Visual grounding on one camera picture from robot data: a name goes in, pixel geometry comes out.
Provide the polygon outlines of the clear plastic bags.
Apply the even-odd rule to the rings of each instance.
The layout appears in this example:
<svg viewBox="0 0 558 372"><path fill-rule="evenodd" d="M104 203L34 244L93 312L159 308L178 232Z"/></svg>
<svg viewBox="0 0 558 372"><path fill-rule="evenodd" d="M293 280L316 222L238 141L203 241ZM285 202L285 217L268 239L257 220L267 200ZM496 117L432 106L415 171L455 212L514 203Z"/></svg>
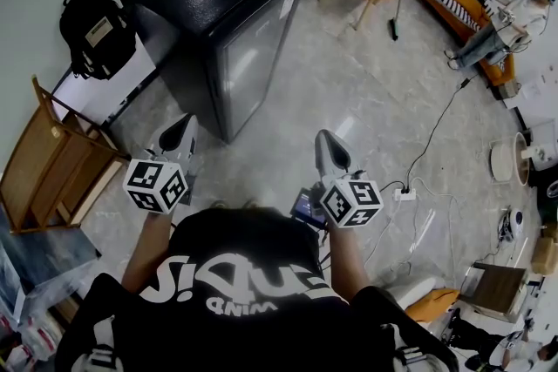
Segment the clear plastic bags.
<svg viewBox="0 0 558 372"><path fill-rule="evenodd" d="M0 372L34 372L53 361L80 304L76 291L55 281L25 293L0 274Z"/></svg>

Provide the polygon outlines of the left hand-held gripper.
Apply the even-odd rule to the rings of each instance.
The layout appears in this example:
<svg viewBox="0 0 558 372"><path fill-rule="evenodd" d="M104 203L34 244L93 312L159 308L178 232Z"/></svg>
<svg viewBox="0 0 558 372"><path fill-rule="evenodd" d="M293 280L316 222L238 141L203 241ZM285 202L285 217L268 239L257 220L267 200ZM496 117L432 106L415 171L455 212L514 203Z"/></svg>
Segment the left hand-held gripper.
<svg viewBox="0 0 558 372"><path fill-rule="evenodd" d="M140 210L171 214L177 205L189 206L195 176L190 172L199 130L194 114L182 114L151 146L143 159L132 159L122 188Z"/></svg>

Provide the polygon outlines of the wooden rack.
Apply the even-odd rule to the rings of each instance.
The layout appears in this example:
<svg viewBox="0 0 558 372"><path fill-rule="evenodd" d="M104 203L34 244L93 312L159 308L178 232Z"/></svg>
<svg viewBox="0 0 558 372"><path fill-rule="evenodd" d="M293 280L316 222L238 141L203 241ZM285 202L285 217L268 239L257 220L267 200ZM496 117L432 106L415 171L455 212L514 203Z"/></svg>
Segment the wooden rack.
<svg viewBox="0 0 558 372"><path fill-rule="evenodd" d="M31 78L38 108L0 179L0 205L12 233L79 227L131 156L84 114Z"/></svg>

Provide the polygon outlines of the smartphone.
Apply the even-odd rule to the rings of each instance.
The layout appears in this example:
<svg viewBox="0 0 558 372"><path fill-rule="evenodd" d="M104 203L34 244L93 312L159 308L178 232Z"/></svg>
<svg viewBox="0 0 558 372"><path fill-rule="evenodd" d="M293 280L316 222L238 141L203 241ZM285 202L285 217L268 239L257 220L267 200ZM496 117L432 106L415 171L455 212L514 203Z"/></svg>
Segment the smartphone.
<svg viewBox="0 0 558 372"><path fill-rule="evenodd" d="M307 188L300 189L291 207L290 216L316 229L324 230L326 228L326 219L319 210L313 207L310 190Z"/></svg>

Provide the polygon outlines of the person's right forearm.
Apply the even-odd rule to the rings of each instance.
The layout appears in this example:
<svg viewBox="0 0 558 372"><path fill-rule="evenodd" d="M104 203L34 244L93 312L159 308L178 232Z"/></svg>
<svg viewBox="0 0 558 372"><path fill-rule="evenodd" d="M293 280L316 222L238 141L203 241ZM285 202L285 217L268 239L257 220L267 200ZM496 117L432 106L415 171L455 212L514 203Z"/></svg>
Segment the person's right forearm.
<svg viewBox="0 0 558 372"><path fill-rule="evenodd" d="M330 235L330 274L333 290L347 301L370 285L352 229L328 225Z"/></svg>

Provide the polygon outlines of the person's left forearm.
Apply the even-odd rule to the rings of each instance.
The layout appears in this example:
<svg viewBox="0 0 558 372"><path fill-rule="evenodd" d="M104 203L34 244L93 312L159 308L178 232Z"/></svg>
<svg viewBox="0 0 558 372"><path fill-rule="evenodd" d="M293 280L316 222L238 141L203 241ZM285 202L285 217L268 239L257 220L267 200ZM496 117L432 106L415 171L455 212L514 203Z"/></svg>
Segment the person's left forearm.
<svg viewBox="0 0 558 372"><path fill-rule="evenodd" d="M167 257L172 218L172 214L147 214L121 281L128 292L138 294Z"/></svg>

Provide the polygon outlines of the person's black printed t-shirt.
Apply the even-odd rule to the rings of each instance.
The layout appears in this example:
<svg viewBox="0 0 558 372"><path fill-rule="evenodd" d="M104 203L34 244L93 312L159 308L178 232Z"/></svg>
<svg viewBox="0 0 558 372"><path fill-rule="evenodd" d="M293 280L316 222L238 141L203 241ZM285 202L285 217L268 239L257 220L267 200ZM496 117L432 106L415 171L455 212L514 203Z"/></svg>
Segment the person's black printed t-shirt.
<svg viewBox="0 0 558 372"><path fill-rule="evenodd" d="M171 228L132 294L99 275L56 372L459 372L454 353L384 290L347 301L308 226L266 208L210 208Z"/></svg>

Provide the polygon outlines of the beige bucket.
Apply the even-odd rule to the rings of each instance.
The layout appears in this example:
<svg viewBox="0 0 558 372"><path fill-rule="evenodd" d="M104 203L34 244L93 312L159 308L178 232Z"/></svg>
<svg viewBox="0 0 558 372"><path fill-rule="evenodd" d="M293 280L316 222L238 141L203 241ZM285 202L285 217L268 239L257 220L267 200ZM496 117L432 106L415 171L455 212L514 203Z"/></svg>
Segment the beige bucket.
<svg viewBox="0 0 558 372"><path fill-rule="evenodd" d="M529 146L524 135L517 132L514 136L513 154L515 161L515 174L522 186L528 183L530 173Z"/></svg>

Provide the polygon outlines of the small round white device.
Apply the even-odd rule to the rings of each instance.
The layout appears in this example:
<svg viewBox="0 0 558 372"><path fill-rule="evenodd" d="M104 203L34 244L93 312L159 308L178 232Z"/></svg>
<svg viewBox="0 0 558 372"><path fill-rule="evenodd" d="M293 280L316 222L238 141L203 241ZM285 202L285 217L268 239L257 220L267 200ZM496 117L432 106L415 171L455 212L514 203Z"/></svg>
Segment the small round white device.
<svg viewBox="0 0 558 372"><path fill-rule="evenodd" d="M500 237L507 242L516 240L522 234L523 222L523 213L519 208L508 208L502 218Z"/></svg>

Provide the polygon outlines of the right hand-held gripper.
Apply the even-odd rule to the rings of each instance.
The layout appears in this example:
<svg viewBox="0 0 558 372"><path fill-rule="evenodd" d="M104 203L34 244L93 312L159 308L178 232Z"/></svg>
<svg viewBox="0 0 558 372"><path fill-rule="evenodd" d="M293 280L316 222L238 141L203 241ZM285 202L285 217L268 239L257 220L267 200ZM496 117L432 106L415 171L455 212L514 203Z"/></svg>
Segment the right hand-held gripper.
<svg viewBox="0 0 558 372"><path fill-rule="evenodd" d="M322 129L315 138L316 169L319 177L329 178L319 203L328 219L338 228L362 227L383 209L377 182L366 172L355 171L338 177L338 169L350 167L350 151L335 133Z"/></svg>

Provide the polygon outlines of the black backpack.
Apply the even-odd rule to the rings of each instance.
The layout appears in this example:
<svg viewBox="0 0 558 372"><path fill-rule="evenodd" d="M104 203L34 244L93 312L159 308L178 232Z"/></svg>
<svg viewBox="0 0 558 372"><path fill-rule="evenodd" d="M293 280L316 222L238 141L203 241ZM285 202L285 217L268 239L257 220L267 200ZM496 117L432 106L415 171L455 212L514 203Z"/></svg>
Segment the black backpack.
<svg viewBox="0 0 558 372"><path fill-rule="evenodd" d="M136 33L113 0L64 0L59 20L75 77L108 80L136 51Z"/></svg>

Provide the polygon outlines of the long-handled broom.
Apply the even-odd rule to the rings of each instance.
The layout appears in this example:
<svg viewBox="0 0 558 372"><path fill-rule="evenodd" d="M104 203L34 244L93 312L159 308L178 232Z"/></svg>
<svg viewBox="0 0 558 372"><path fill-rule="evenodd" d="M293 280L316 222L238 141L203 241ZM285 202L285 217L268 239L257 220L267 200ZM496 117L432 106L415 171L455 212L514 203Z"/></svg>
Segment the long-handled broom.
<svg viewBox="0 0 558 372"><path fill-rule="evenodd" d="M388 22L390 33L391 33L391 39L393 41L398 40L398 16L400 12L401 1L402 0L398 0L395 14Z"/></svg>

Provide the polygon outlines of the brown wooden side table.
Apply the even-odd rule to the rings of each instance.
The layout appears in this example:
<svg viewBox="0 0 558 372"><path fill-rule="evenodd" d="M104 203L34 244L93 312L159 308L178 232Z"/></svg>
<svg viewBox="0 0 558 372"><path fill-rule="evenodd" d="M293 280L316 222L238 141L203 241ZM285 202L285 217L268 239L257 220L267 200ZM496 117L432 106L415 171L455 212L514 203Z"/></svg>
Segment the brown wooden side table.
<svg viewBox="0 0 558 372"><path fill-rule="evenodd" d="M474 262L459 299L475 312L515 323L527 296L528 271Z"/></svg>

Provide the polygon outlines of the small cardboard box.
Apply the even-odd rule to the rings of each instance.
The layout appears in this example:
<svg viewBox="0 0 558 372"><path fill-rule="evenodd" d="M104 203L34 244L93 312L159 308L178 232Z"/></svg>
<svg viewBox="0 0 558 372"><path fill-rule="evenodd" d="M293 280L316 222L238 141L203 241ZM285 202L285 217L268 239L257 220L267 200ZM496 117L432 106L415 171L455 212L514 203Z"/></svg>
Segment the small cardboard box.
<svg viewBox="0 0 558 372"><path fill-rule="evenodd" d="M520 88L521 84L517 80L512 79L502 85L499 85L497 87L497 91L501 99L510 99L518 95Z"/></svg>

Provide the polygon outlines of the dark glass panel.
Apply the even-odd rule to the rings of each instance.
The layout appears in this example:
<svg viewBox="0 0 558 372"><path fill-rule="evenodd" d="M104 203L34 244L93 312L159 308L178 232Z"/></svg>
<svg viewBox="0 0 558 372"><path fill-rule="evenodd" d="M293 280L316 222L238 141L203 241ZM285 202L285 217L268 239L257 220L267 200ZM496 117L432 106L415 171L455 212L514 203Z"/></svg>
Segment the dark glass panel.
<svg viewBox="0 0 558 372"><path fill-rule="evenodd" d="M0 228L0 244L26 294L101 256L80 228L35 233L11 233Z"/></svg>

